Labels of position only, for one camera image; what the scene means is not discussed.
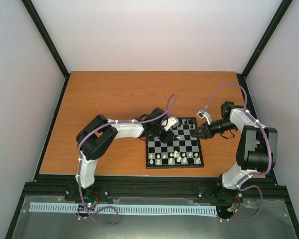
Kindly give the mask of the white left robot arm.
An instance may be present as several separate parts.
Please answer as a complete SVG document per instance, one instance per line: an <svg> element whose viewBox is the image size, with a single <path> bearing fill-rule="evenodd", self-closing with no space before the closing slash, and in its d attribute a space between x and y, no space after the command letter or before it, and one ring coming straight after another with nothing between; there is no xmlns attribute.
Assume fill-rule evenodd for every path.
<svg viewBox="0 0 299 239"><path fill-rule="evenodd" d="M82 200L93 197L95 170L98 160L106 153L115 139L157 137L162 143L176 140L172 129L179 120L169 116L160 108L155 108L149 115L132 120L112 120L104 115L96 116L76 136L79 154L78 183L76 194Z"/></svg>

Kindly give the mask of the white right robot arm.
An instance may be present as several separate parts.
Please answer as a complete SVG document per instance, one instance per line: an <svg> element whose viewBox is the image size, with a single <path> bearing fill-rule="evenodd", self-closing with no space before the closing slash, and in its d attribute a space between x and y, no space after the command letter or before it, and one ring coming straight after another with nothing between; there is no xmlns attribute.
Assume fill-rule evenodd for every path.
<svg viewBox="0 0 299 239"><path fill-rule="evenodd" d="M243 106L226 101L221 105L221 119L212 120L209 113L200 110L197 116L206 120L192 136L211 139L216 134L238 130L241 133L236 152L236 163L221 174L215 183L213 197L227 202L237 195L241 186L255 175L267 175L275 166L278 131L255 119Z"/></svg>

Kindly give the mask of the black white chessboard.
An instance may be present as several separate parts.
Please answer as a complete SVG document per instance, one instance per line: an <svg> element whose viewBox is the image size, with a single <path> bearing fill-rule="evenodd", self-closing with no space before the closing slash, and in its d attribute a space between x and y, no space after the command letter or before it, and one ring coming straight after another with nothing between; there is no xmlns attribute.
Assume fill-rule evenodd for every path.
<svg viewBox="0 0 299 239"><path fill-rule="evenodd" d="M204 167L201 144L198 138L192 136L197 128L195 117L180 118L179 125L172 129L176 140L169 143L162 143L156 137L146 138L146 169L163 169L163 168L202 168ZM179 152L179 157L170 157L169 154L174 151ZM187 163L182 164L182 158L187 158Z"/></svg>

